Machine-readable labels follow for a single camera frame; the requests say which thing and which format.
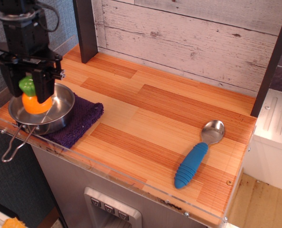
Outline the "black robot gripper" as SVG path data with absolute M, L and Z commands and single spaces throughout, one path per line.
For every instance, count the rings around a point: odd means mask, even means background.
M 37 100 L 40 104 L 44 103 L 54 94 L 54 78 L 61 80 L 65 77 L 60 63 L 62 56 L 48 47 L 50 30 L 47 28 L 44 10 L 31 9 L 18 15 L 0 12 L 0 21 L 6 36 L 6 42 L 0 42 L 0 52 L 21 59 L 37 59 L 52 63 L 48 72 L 40 69 L 32 72 Z M 25 77 L 25 72 L 13 65 L 1 65 L 0 71 L 10 93 L 14 97 L 20 97 L 23 92 L 19 87 L 19 81 Z

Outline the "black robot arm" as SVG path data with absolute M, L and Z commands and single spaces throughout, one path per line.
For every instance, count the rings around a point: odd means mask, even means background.
M 0 71 L 14 97 L 22 95 L 19 81 L 32 75 L 38 102 L 54 94 L 55 80 L 64 78 L 62 56 L 49 48 L 45 9 L 58 11 L 37 0 L 0 0 L 0 21 L 6 42 L 0 42 Z

